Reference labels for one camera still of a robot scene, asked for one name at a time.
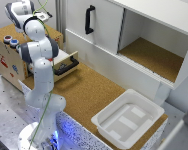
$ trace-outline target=wooden shelf bottom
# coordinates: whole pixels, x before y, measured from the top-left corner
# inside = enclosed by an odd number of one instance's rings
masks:
[[[175,82],[184,61],[184,58],[143,38],[138,38],[119,53],[172,82]]]

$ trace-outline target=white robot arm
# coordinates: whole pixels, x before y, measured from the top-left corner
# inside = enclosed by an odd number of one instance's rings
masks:
[[[33,40],[33,42],[21,44],[19,49],[20,57],[25,62],[34,65],[34,89],[26,95],[25,101],[32,107],[40,108],[41,118],[50,99],[34,140],[32,138],[36,129],[29,137],[30,142],[33,140],[33,147],[43,150],[43,143],[49,141],[57,130],[56,113],[65,108],[66,100],[62,96],[50,94],[54,87],[54,74],[48,59],[58,55],[59,47],[53,39],[45,35],[41,19],[45,18],[46,21],[47,17],[39,19],[33,16],[34,11],[34,4],[29,0],[9,3],[5,7],[7,17],[14,23],[16,31],[25,32]]]

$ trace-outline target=brown work surface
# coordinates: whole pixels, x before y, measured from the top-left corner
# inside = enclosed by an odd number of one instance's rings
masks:
[[[24,80],[23,83],[31,89],[34,87],[32,76]],[[98,133],[91,118],[124,92],[125,89],[82,63],[79,64],[76,71],[57,81],[53,90],[53,93],[66,98],[67,104],[64,110],[66,113],[114,150],[117,148]],[[131,150],[139,150],[166,119],[167,115],[163,115]]]
[[[50,26],[46,25],[46,28],[48,29],[50,33],[50,37],[52,39],[57,38],[58,36],[62,35],[60,32],[56,31],[55,29],[51,28]],[[8,25],[6,27],[0,28],[0,41],[4,42],[4,36],[10,35],[13,37],[13,39],[19,40],[20,44],[30,42],[31,40],[27,37],[27,41],[25,41],[22,33],[17,33],[15,30],[14,24]]]
[[[175,82],[184,59],[143,38],[119,51],[160,76]]]

